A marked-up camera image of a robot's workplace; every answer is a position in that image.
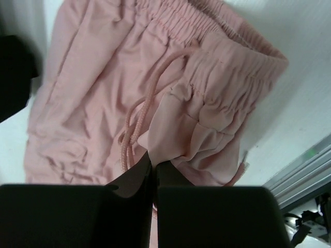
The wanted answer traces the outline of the pink trousers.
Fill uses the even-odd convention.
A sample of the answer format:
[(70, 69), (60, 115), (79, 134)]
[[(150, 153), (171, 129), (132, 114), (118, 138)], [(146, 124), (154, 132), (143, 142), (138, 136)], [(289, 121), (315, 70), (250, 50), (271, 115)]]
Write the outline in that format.
[(234, 185), (286, 57), (223, 1), (63, 1), (28, 123), (28, 183), (106, 184), (148, 154)]

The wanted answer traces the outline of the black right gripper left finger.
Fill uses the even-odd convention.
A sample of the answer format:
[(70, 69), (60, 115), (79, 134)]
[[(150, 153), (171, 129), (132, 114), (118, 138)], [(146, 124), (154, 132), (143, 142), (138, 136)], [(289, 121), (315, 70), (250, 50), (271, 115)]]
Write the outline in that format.
[(133, 197), (152, 177), (152, 165), (146, 152), (136, 165), (108, 183), (106, 187), (122, 198)]

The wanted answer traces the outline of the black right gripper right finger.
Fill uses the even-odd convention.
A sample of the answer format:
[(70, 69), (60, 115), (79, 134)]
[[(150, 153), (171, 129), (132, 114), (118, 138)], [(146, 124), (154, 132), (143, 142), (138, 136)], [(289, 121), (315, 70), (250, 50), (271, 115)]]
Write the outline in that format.
[(193, 186), (193, 184), (171, 163), (165, 161), (156, 166), (156, 185), (158, 187)]

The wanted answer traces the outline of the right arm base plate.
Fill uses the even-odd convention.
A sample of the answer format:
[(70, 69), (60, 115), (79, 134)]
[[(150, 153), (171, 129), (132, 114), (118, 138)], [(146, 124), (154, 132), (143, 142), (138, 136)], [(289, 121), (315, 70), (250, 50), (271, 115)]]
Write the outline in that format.
[(292, 247), (330, 247), (330, 193), (285, 213)]

